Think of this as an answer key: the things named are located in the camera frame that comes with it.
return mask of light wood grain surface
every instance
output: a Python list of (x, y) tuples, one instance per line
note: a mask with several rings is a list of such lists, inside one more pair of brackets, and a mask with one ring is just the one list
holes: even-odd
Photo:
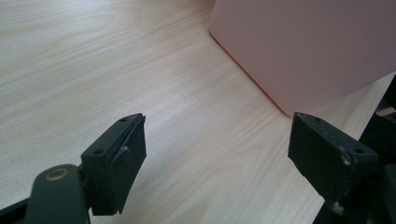
[[(0, 208), (113, 122), (147, 116), (122, 215), (93, 223), (310, 223), (283, 114), (208, 33), (214, 0), (1, 1)], [(394, 74), (317, 114), (359, 138)]]

